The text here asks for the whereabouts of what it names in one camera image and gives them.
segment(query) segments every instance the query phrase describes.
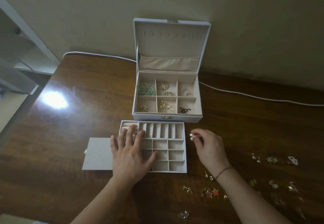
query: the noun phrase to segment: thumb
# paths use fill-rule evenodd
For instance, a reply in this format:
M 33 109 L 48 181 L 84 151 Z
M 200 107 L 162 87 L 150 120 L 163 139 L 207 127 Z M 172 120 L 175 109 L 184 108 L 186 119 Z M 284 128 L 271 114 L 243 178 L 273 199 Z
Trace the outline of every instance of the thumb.
M 198 138 L 198 136 L 193 135 L 191 138 L 192 138 L 193 142 L 195 143 L 197 151 L 202 149 L 203 144 L 202 144 L 201 140 Z
M 152 165 L 156 159 L 156 156 L 157 156 L 157 151 L 153 152 L 152 155 L 150 156 L 150 158 L 145 162 L 145 165 L 148 170 L 150 170 L 152 168 Z

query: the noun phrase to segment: hand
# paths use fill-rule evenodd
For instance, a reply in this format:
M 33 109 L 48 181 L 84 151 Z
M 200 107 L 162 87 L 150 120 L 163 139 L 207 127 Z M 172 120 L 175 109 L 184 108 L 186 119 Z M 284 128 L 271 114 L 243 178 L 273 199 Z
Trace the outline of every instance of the hand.
M 197 154 L 203 165 L 214 177 L 225 168 L 231 166 L 224 149 L 223 139 L 213 132 L 196 128 L 191 131 L 193 142 L 195 143 Z M 202 136 L 204 142 L 196 135 Z
M 118 140 L 113 135 L 110 138 L 113 177 L 131 188 L 149 172 L 157 154 L 154 152 L 148 160 L 144 160 L 141 144 L 145 131 L 141 130 L 137 133 L 135 142 L 133 140 L 134 131 L 135 125 L 132 125 L 128 130 L 125 128 L 121 130 Z

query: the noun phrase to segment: person's left hand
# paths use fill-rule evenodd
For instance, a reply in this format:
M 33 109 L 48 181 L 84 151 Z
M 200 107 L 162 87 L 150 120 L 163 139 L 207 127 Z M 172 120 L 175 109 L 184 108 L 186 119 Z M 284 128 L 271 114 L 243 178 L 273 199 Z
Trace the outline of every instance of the person's left hand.
M 129 184 L 130 187 L 133 187 L 149 172 L 157 154 L 157 152 L 154 152 L 148 160 L 143 159 L 141 144 L 145 131 L 139 131 L 134 142 L 135 128 L 135 125 L 130 126 L 128 130 L 123 128 L 118 139 L 113 135 L 110 137 L 113 177 Z

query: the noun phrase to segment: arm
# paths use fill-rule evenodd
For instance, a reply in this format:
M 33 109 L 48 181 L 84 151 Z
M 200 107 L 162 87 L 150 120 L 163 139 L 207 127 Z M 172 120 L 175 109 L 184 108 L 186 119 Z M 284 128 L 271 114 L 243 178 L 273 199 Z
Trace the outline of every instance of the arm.
M 151 169 L 156 158 L 156 152 L 145 161 L 141 150 L 144 131 L 138 132 L 134 142 L 134 130 L 134 125 L 130 126 L 128 130 L 123 128 L 118 136 L 118 140 L 111 136 L 113 177 L 71 224 L 112 222 L 113 213 L 127 198 L 132 187 Z
M 223 169 L 230 167 L 220 136 L 200 128 L 192 130 L 191 133 L 200 135 L 204 139 L 202 142 L 198 136 L 192 136 L 200 161 L 214 178 Z M 243 224 L 291 224 L 286 217 L 259 196 L 233 168 L 222 172 L 217 181 L 226 191 L 226 195 Z

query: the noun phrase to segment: forearm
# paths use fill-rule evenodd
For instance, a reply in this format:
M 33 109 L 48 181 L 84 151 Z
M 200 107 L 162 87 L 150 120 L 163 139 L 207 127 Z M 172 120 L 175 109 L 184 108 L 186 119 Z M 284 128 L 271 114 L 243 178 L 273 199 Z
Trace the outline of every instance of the forearm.
M 71 224 L 109 223 L 114 211 L 129 194 L 132 186 L 112 177 L 94 200 L 71 222 Z
M 291 222 L 264 200 L 234 169 L 225 170 L 217 179 L 243 224 Z

